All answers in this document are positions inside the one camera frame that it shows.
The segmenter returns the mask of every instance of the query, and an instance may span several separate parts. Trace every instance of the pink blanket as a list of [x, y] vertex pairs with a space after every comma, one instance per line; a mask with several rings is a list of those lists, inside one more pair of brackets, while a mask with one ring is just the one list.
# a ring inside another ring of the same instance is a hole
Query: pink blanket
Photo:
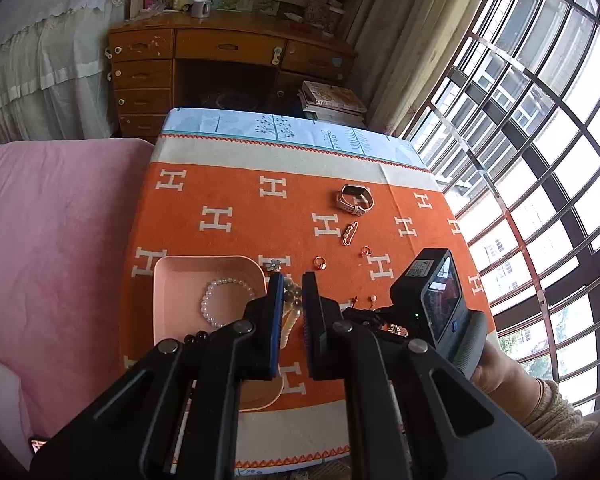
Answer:
[[152, 145], [0, 146], [0, 362], [52, 436], [118, 374], [125, 247]]

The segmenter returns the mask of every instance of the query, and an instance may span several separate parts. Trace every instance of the table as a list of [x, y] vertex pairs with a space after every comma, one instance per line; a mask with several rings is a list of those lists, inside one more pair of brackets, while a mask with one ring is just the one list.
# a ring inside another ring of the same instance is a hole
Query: table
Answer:
[[257, 97], [258, 110], [289, 114], [304, 80], [344, 85], [353, 47], [294, 26], [260, 12], [214, 10], [209, 18], [169, 12], [112, 28], [122, 135], [155, 142], [169, 110], [215, 102], [229, 89]]
[[[337, 209], [343, 184], [362, 183], [376, 204], [357, 218]], [[359, 222], [350, 246], [347, 224]], [[369, 246], [372, 254], [361, 256]], [[390, 304], [389, 287], [424, 247], [450, 248], [469, 308], [488, 314], [470, 252], [432, 174], [410, 143], [304, 119], [177, 108], [158, 138], [126, 255], [121, 369], [153, 345], [152, 274], [167, 254], [243, 254], [282, 262], [297, 283], [314, 270], [321, 295], [342, 308]], [[275, 472], [347, 454], [341, 381], [312, 382], [298, 320], [280, 355], [284, 389], [260, 412], [242, 413], [237, 473]]]

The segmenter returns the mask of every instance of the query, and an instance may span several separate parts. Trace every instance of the stack of books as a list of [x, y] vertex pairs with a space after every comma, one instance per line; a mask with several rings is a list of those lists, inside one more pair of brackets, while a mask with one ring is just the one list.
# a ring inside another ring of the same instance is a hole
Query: stack of books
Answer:
[[318, 121], [365, 128], [366, 107], [348, 88], [303, 81], [298, 97], [302, 110]]

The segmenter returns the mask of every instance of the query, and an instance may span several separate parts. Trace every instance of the white sticker label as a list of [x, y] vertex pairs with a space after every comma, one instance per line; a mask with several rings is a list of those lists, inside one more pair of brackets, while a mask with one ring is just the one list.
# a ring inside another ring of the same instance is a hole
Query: white sticker label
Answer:
[[411, 278], [423, 278], [429, 273], [433, 260], [414, 260], [407, 270], [407, 276]]

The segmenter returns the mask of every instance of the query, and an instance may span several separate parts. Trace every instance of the beige sweater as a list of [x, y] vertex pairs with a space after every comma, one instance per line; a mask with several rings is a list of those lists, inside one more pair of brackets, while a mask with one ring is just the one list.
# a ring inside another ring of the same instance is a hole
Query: beige sweater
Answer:
[[562, 398], [556, 383], [539, 383], [542, 386], [540, 400], [522, 426], [546, 446], [561, 471], [582, 455], [587, 439], [598, 424], [584, 420], [582, 412], [574, 410]]

